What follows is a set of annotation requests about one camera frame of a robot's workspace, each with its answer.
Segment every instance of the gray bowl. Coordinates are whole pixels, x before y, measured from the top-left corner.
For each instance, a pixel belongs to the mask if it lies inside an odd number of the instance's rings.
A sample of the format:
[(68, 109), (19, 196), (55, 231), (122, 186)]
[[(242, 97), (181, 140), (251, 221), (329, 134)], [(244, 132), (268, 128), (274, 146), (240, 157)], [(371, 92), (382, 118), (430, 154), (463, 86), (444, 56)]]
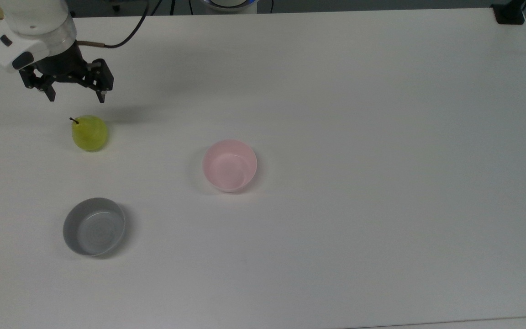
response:
[(64, 241), (73, 252), (85, 256), (108, 252), (119, 244), (124, 233), (123, 210), (106, 198), (80, 202), (64, 221)]

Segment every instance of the bowl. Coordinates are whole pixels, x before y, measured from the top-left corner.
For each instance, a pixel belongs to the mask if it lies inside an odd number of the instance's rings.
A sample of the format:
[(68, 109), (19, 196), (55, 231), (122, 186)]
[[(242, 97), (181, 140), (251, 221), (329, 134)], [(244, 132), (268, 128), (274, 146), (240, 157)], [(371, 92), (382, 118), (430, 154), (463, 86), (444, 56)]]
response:
[(257, 157), (247, 144), (225, 139), (213, 144), (202, 160), (204, 176), (223, 192), (244, 188), (255, 176)]
[(64, 241), (77, 254), (98, 256), (115, 248), (125, 233), (125, 214), (107, 198), (77, 204), (64, 221)]

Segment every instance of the floor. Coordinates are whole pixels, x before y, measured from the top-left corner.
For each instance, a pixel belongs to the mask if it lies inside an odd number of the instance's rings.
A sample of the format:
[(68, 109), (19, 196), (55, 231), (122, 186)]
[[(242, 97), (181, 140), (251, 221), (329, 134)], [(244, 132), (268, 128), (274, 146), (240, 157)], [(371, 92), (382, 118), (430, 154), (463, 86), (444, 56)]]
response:
[[(149, 0), (150, 12), (159, 0)], [(200, 0), (177, 0), (174, 15), (190, 15), (189, 2), (194, 14), (204, 13)], [(162, 0), (155, 15), (169, 15), (172, 0)], [(433, 8), (488, 8), (491, 4), (505, 4), (507, 0), (274, 0), (273, 13), (285, 12), (328, 12), (328, 11), (374, 11), (393, 9), (433, 9)], [(119, 11), (113, 5), (116, 0), (67, 0), (70, 10), (77, 17), (99, 16), (140, 16), (144, 3), (140, 1), (123, 2)], [(269, 13), (272, 0), (259, 0), (258, 12)]]

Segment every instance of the pear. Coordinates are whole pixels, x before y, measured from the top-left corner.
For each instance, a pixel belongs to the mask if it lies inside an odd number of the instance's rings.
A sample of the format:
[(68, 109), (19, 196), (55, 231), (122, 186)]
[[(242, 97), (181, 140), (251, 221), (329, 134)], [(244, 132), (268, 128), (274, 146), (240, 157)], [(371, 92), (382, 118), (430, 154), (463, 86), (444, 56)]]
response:
[(107, 141), (107, 126), (94, 115), (83, 115), (73, 121), (74, 143), (83, 150), (94, 151), (103, 147)]

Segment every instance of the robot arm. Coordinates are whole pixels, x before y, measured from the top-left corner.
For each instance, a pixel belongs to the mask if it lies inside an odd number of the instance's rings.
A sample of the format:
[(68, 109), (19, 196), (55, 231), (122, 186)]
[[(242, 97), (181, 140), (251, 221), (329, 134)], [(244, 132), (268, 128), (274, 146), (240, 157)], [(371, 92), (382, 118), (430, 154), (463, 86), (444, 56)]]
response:
[[(27, 88), (53, 101), (55, 81), (93, 89), (100, 102), (113, 89), (113, 75), (102, 59), (87, 63), (76, 43), (76, 28), (64, 0), (0, 0), (0, 65), (19, 71)], [(42, 74), (36, 76), (36, 69)]]

